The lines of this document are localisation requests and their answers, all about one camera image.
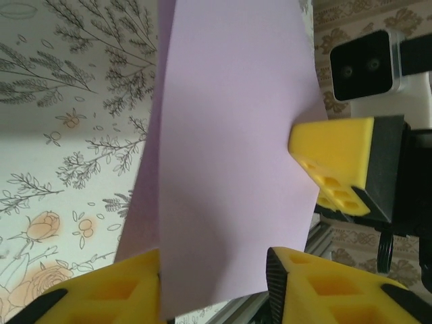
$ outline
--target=pink paper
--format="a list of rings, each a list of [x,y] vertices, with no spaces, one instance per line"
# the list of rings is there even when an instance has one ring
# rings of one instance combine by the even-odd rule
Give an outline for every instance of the pink paper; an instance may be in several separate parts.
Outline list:
[[[156,73],[156,86],[153,99],[148,136],[142,154],[142,162],[128,216],[126,217],[121,240],[115,254],[115,262],[144,253],[159,244],[158,218],[158,172],[159,172],[159,135],[161,128],[161,105],[165,69],[171,36],[171,27],[176,0],[159,0],[158,27],[159,50]]]
[[[287,152],[324,119],[297,0],[178,0],[159,164],[163,318],[267,289],[268,247],[303,250],[318,188]]]

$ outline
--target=floral wallpaper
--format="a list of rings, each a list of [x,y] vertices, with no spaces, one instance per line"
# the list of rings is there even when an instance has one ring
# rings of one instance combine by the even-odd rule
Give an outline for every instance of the floral wallpaper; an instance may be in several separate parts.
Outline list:
[[[300,6],[313,48],[311,0]],[[157,0],[0,0],[0,30],[4,324],[113,262],[151,113]]]
[[[316,1],[315,65],[329,117],[348,117],[349,104],[338,103],[331,87],[330,51],[339,43],[381,28],[401,30],[408,38],[432,32],[428,0]]]

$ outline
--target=camera lens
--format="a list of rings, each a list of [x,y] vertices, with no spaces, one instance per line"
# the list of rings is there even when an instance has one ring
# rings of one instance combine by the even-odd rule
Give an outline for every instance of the camera lens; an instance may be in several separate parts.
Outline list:
[[[350,67],[349,65],[344,66],[342,68],[342,77],[345,79],[348,79],[352,76],[352,67]]]
[[[381,65],[381,62],[379,61],[379,59],[374,58],[374,59],[371,59],[367,62],[367,69],[370,72],[374,72],[374,71],[379,69],[380,65]]]

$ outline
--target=beige patterned wallpaper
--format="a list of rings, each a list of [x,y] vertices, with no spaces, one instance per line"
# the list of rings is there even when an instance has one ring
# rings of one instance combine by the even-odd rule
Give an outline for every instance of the beige patterned wallpaper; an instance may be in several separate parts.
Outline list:
[[[350,114],[349,104],[335,101],[329,53],[335,45],[380,28],[401,30],[408,38],[432,32],[430,0],[333,0],[314,6],[315,61],[330,117]]]

